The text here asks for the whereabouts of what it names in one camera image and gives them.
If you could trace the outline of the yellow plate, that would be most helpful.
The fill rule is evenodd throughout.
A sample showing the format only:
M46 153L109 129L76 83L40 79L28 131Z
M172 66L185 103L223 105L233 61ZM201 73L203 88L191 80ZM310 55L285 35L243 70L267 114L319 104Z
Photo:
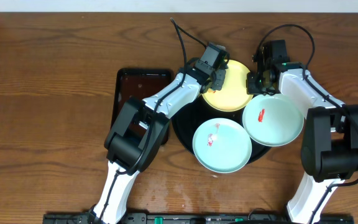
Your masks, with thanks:
M221 90L208 90L202 94L203 99L212 108L233 112L244 108L253 98L247 93L247 74L250 70L242 63L230 60Z

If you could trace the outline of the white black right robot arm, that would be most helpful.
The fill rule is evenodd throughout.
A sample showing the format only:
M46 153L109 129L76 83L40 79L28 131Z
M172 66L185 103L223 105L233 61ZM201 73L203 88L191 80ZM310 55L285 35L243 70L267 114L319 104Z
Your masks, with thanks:
M249 93L281 93L306 118L301 145L305 170L287 203L293 223L317 223L333 192L358 184L358 105L347 105L329 94L300 62L258 62L247 76Z

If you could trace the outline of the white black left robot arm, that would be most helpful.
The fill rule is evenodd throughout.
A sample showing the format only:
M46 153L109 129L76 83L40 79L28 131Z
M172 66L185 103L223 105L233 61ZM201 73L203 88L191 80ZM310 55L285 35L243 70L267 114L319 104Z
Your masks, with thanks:
M154 160L171 118L209 89L220 90L228 61L194 58L179 69L158 93L139 100L130 97L120 110L104 142L108 176L90 223L118 223L136 177Z

